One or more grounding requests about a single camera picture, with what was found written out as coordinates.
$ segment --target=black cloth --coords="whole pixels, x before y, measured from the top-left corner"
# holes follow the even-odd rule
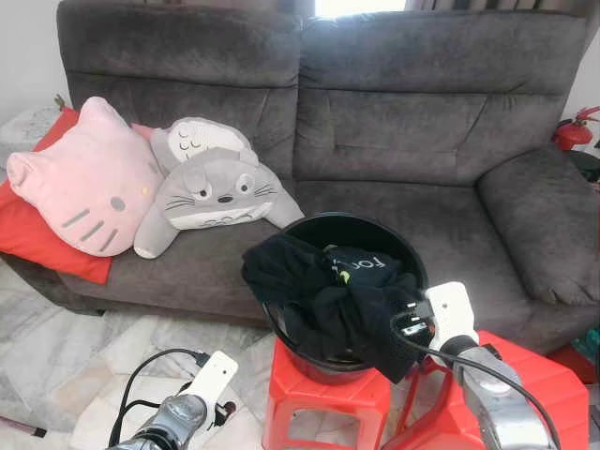
[[[414,275],[402,273],[401,262],[388,255],[352,247],[321,250],[278,234],[244,254],[242,276],[259,302],[282,312],[300,355],[319,361],[353,356],[394,383],[417,357],[394,339],[390,319],[422,294]],[[427,344],[429,334],[412,338]]]

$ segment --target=red plastic stool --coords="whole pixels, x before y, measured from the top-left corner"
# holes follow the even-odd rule
[[[561,366],[488,332],[480,332],[482,344],[491,344],[518,373],[523,386],[547,409],[561,439],[563,450],[588,448],[588,391],[576,375]],[[413,406],[419,380],[434,370],[446,373],[437,402],[410,427],[406,421]],[[431,360],[425,370],[414,370],[396,436],[383,450],[485,450],[479,426],[465,406],[462,390],[452,373]]]
[[[296,369],[287,348],[277,339],[262,447],[265,450],[286,447],[351,448],[333,443],[289,439],[288,428],[293,412],[310,409],[354,416],[360,421],[357,450],[376,450],[390,409],[390,396],[390,382],[375,369],[367,370],[364,376],[346,384],[327,385],[312,381]]]

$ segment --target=black bucket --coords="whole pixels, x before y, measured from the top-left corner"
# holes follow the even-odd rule
[[[303,240],[316,248],[329,245],[361,248],[385,253],[402,262],[402,272],[412,273],[417,288],[428,287],[428,275],[421,259],[411,245],[399,234],[374,220],[347,213],[323,213],[294,222],[283,233]],[[297,346],[282,329],[279,317],[269,305],[262,307],[276,335],[285,343],[298,370],[312,380],[325,384],[344,384],[360,378],[370,366],[351,351],[325,361],[297,350]]]

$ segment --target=red pillow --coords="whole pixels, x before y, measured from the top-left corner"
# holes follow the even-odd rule
[[[58,141],[78,118],[76,111],[65,108],[34,152]],[[88,255],[63,242],[38,210],[12,191],[8,180],[0,185],[0,251],[99,284],[106,283],[113,260]]]

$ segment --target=robotic arm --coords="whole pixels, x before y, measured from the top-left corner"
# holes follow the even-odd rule
[[[223,352],[215,352],[191,385],[167,397],[155,415],[128,441],[108,450],[186,450],[191,437],[204,443],[212,427],[222,426],[235,411],[231,402],[217,404],[238,366]]]
[[[450,282],[425,292],[435,336],[429,348],[490,368],[521,385],[518,374],[488,348],[479,346],[473,329],[474,316],[462,283]],[[477,418],[488,450],[556,450],[543,421],[516,389],[491,374],[464,364],[449,366],[462,387],[465,403]]]

